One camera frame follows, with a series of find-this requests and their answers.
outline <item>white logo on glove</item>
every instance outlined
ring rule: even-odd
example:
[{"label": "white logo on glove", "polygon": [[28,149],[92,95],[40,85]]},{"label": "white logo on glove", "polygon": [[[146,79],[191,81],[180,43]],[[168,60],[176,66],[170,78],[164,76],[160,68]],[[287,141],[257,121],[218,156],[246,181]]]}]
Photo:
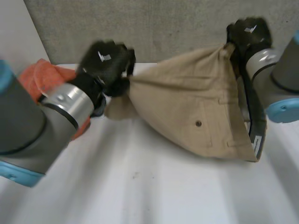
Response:
[{"label": "white logo on glove", "polygon": [[110,55],[103,56],[103,55],[101,55],[101,53],[99,51],[98,51],[98,55],[99,55],[99,57],[100,57],[100,59],[101,59],[102,62],[103,61],[108,61],[108,60],[111,59]]},{"label": "white logo on glove", "polygon": [[257,25],[253,28],[246,28],[246,29],[244,29],[244,31],[252,34],[252,32],[256,29],[256,27],[257,27]]}]

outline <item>orange towel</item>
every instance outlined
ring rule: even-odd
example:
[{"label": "orange towel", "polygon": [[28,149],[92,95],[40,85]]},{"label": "orange towel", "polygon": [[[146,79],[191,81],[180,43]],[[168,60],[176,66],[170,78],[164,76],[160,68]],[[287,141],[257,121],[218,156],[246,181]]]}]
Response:
[{"label": "orange towel", "polygon": [[[37,103],[42,93],[53,90],[55,87],[75,78],[74,70],[52,65],[50,62],[40,59],[37,63],[27,67],[19,76],[19,81],[26,91]],[[90,118],[78,129],[72,139],[77,138],[89,127]]]}]

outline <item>white table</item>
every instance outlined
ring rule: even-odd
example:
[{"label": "white table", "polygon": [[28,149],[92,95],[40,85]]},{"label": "white table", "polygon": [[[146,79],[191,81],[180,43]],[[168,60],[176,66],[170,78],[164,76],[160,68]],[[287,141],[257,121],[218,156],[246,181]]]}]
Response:
[{"label": "white table", "polygon": [[298,139],[298,122],[269,122],[258,163],[224,161],[195,156],[142,120],[92,119],[33,189],[0,179],[0,223],[299,223]]}]

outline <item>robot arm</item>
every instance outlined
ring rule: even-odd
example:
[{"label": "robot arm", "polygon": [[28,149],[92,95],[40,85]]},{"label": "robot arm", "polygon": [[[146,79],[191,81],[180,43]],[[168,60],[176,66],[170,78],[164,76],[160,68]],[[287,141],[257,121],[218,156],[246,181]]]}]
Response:
[{"label": "robot arm", "polygon": [[276,123],[299,120],[299,32],[283,55],[274,49],[254,54],[246,64],[253,87],[269,117]]},{"label": "robot arm", "polygon": [[132,74],[134,64],[133,50],[97,42],[80,63],[76,78],[36,105],[0,61],[0,176],[24,186],[36,185],[78,127],[101,106],[103,93],[124,93],[129,82],[122,72]]},{"label": "robot arm", "polygon": [[240,71],[246,71],[243,75],[250,79],[269,119],[276,123],[299,120],[299,32],[279,57],[264,19],[238,20],[227,31],[228,42],[238,51]]}]

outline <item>beige trousers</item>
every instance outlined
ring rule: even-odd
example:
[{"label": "beige trousers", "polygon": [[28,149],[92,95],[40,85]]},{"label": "beige trousers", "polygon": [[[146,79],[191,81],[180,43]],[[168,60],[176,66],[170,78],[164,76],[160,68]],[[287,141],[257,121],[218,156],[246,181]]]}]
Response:
[{"label": "beige trousers", "polygon": [[205,157],[258,161],[238,106],[234,46],[199,49],[130,78],[105,115],[142,117],[164,137]]}]

